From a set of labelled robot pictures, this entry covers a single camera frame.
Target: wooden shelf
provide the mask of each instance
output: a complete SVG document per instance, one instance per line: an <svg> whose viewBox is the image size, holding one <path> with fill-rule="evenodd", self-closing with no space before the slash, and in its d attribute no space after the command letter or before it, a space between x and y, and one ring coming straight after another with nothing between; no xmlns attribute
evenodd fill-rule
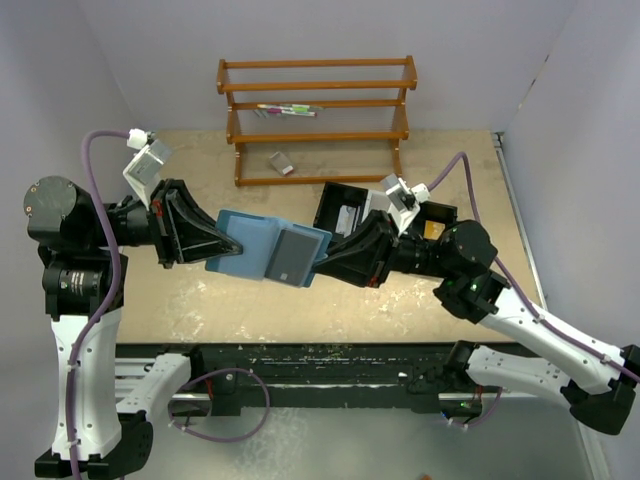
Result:
<svg viewBox="0 0 640 480"><path fill-rule="evenodd" d="M331 80L331 81L286 81L286 82L238 82L230 79L229 71L234 69L298 69L309 67L403 67L400 79L365 79L365 80ZM393 172L402 175L400 163L400 140L409 137L409 124L405 108L407 89L414 90L418 78L416 68L411 56L406 58L380 58L380 59L338 59L338 60L287 60L287 61L258 61L258 62L227 62L220 60L216 86L219 94L226 95L229 105L227 117L227 143L236 146L236 173L237 186L249 185L285 185L301 183L335 182L375 182L380 181L384 175L357 175L357 176L331 176L331 177L284 177L284 178L260 178L246 179L242 176L244 145L249 143L283 143L283 142L332 142L332 141L358 141L358 140L387 140L392 151ZM268 92L285 90L364 90L364 89L396 89L397 96L393 98L365 98L346 100L289 100L260 102L236 102L234 93L240 92ZM367 131L355 131L347 128L346 131L283 131L283 132L243 132L238 112L255 110L261 103L271 105L302 104L322 107L326 110L318 112L319 116L326 115L332 109L360 109L360 108L393 108L391 128L388 130L369 129Z"/></svg>

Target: wooden table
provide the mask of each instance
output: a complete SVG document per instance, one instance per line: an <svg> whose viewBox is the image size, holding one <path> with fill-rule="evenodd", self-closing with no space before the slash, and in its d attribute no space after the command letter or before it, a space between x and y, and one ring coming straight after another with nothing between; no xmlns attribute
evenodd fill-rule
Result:
<svg viewBox="0 0 640 480"><path fill-rule="evenodd" d="M222 208L276 215L311 224L323 185L237 188L234 151L224 132L162 132L174 149L167 177L182 178L212 217ZM388 146L358 142L289 145L300 175L357 174L378 165L390 173ZM268 157L278 146L249 151L247 175L270 174ZM489 132L415 131L403 149L409 185L429 183L460 150L471 161L478 206L500 257L538 301L500 162ZM358 184L377 188L376 184ZM432 200L457 205L471 218L462 165L433 193ZM129 271L118 341L162 342L445 342L505 340L502 335L450 316L431 290L439 282L392 273L380 289L359 289L317 276L309 289L232 278L204 270L204 264L158 266L153 248L128 248Z"/></svg>

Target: orange object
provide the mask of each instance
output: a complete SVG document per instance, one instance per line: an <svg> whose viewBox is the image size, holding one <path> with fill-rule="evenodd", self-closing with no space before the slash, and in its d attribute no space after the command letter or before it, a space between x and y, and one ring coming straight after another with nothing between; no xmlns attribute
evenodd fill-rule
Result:
<svg viewBox="0 0 640 480"><path fill-rule="evenodd" d="M397 80L348 80L348 81L299 81L299 82L256 82L233 83L229 77L229 71L234 69L287 69L287 68L331 68L331 67L403 67L402 75ZM407 122L406 96L407 89L415 90L418 84L413 57L405 58L357 58L339 60L285 60L285 61L258 61L258 62L227 62L224 59L218 64L216 87L218 93L225 95L228 104L227 116L227 143L235 145L235 184L241 186L253 185L287 185L310 184L325 182L379 182L386 175L344 175L344 176L315 176L292 178L244 178L243 160L245 145L248 143L282 143L282 142L334 142L354 140L387 140L391 149L391 166L393 173L402 176L402 164L400 162L400 140L409 138L409 124ZM285 90L335 90L335 89L397 89L395 99L372 98L354 100L288 100L262 102L236 102L234 92L265 92ZM347 132L326 133L278 133L278 134L244 134L240 126L238 112L241 110L254 110L259 104L299 104L321 107L323 109L339 108L371 108L388 107L394 109L391 128L386 131L361 131L355 129Z"/></svg>

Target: yellow object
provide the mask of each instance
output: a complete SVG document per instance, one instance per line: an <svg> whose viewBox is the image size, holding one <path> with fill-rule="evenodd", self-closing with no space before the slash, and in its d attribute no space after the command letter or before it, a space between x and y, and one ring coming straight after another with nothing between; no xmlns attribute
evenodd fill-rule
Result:
<svg viewBox="0 0 640 480"><path fill-rule="evenodd" d="M444 223L432 222L427 220L424 225L424 238L428 240L437 240L444 231Z"/></svg>

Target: white wall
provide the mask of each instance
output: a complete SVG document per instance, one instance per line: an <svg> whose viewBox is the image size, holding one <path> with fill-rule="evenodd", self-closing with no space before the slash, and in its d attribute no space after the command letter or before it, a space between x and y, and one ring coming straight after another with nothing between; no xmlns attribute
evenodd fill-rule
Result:
<svg viewBox="0 0 640 480"><path fill-rule="evenodd" d="M505 155L551 310L640 343L640 3L584 0L506 133ZM606 439L638 478L640 408Z"/></svg>
<svg viewBox="0 0 640 480"><path fill-rule="evenodd" d="M55 344L44 315L42 264L26 233L24 194L51 174L85 185L84 133L132 125L74 0L0 0L2 478L33 478L33 461L51 445L57 409ZM96 142L95 152L105 200L119 198L130 154L109 141Z"/></svg>
<svg viewBox="0 0 640 480"><path fill-rule="evenodd" d="M223 129L218 60L414 56L413 128L504 130L575 0L78 0L135 115Z"/></svg>

